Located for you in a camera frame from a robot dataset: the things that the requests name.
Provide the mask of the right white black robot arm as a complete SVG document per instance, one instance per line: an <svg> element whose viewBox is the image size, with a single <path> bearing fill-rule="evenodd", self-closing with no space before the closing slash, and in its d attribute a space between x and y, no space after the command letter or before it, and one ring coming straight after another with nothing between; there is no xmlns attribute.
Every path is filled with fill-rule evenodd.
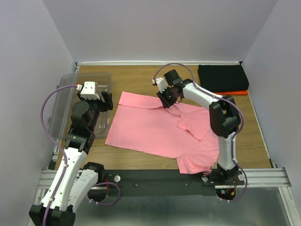
<svg viewBox="0 0 301 226"><path fill-rule="evenodd" d="M232 96L221 96L200 87L194 80L182 79L176 70L168 71L164 78L154 76L152 85L158 87L157 96L164 108L177 99L187 98L209 111L212 132L218 137L219 157L214 179L225 185L239 174L236 160L236 136L244 126L242 112Z"/></svg>

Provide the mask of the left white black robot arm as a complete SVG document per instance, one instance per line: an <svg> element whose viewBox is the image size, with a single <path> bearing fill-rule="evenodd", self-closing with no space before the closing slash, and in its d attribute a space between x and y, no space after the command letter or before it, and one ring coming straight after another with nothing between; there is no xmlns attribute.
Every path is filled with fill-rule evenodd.
<svg viewBox="0 0 301 226"><path fill-rule="evenodd" d="M95 139L95 127L102 112L113 109L112 94L101 92L98 99L77 94L71 108L71 127L65 139L61 164L39 205L32 205L29 216L36 226L72 226L76 210L92 186L104 182L104 166L89 162L82 168Z"/></svg>

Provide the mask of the pink t shirt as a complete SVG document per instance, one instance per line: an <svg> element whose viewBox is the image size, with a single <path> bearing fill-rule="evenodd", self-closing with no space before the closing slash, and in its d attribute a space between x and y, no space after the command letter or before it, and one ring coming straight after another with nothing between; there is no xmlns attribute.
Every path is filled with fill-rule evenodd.
<svg viewBox="0 0 301 226"><path fill-rule="evenodd" d="M209 112L175 104L164 108L157 97L122 92L106 145L175 159L180 173L210 172L219 156Z"/></svg>

